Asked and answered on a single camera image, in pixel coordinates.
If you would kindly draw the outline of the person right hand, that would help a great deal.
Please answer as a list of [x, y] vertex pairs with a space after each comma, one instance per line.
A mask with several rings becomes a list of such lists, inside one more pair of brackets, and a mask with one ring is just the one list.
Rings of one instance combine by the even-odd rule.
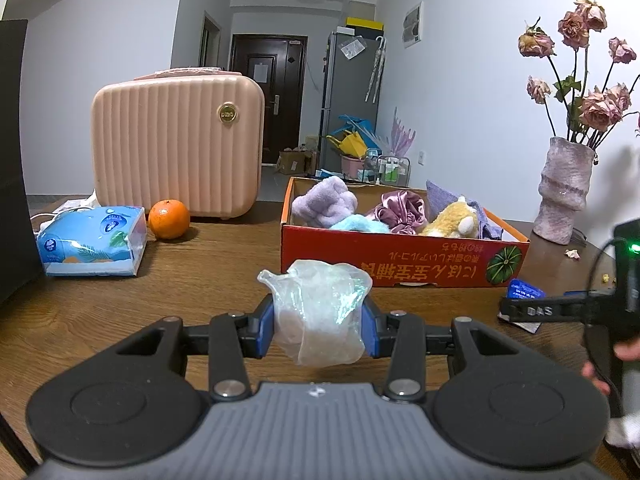
[[585, 341], [589, 360], [584, 363], [580, 374], [583, 378], [591, 382], [604, 396], [609, 396], [612, 392], [611, 384], [608, 382], [613, 369], [612, 356], [620, 362], [639, 361], [639, 337], [634, 337], [626, 341], [614, 344], [613, 350], [593, 350], [591, 344]]

